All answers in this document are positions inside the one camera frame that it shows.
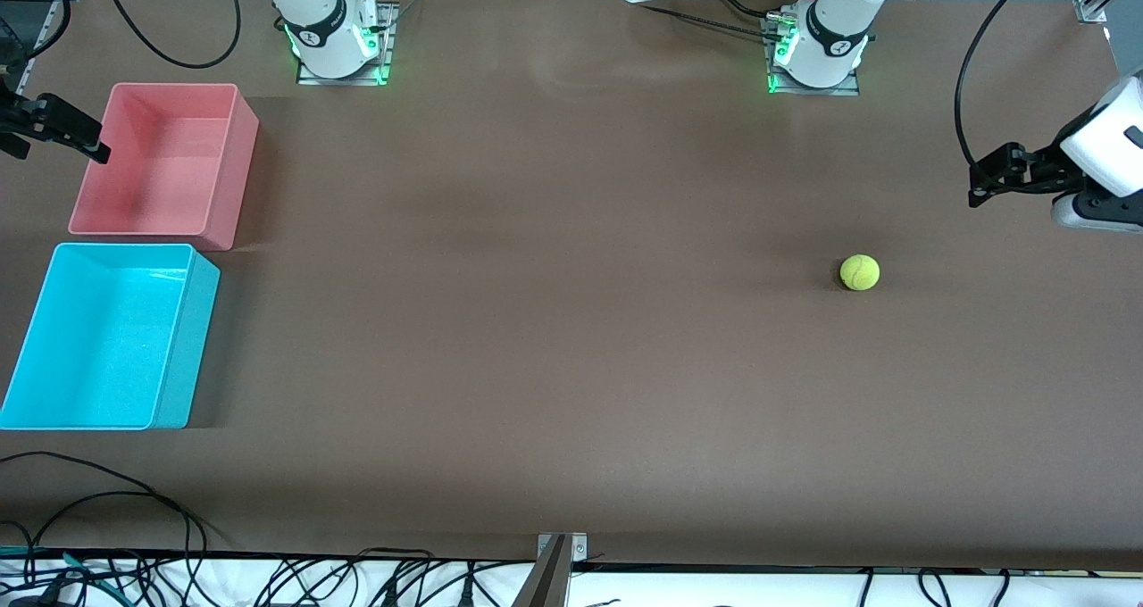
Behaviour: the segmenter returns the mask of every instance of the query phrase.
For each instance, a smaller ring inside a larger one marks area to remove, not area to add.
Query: tennis ball
[[[841,264],[841,282],[850,290],[869,290],[881,278],[881,266],[868,255],[854,255]]]

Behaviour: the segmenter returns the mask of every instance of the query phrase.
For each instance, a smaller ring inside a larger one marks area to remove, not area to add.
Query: turquoise plastic container
[[[56,247],[0,429],[182,429],[218,269],[192,246]]]

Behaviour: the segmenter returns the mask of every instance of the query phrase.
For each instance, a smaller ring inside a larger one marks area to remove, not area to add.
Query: brown table
[[[229,38],[230,0],[125,1],[184,58]],[[888,3],[842,99],[768,95],[756,42],[621,0],[422,0],[389,87],[304,88],[242,1],[233,57],[184,71],[82,0],[29,87],[99,114],[114,82],[232,81],[262,120],[191,428],[0,453],[143,478],[221,549],[518,558],[567,529],[605,560],[1143,564],[1140,240],[968,209],[952,86],[988,5]],[[976,152],[1047,143],[1116,75],[1069,5],[1013,5]],[[5,378],[83,165],[0,159]],[[874,290],[833,282],[854,253]],[[21,464],[0,506],[109,485]],[[46,544],[179,536],[120,503]]]

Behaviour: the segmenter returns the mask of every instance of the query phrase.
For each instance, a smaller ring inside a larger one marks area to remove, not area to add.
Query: pink bin
[[[257,131],[233,85],[117,85],[67,231],[233,248]]]

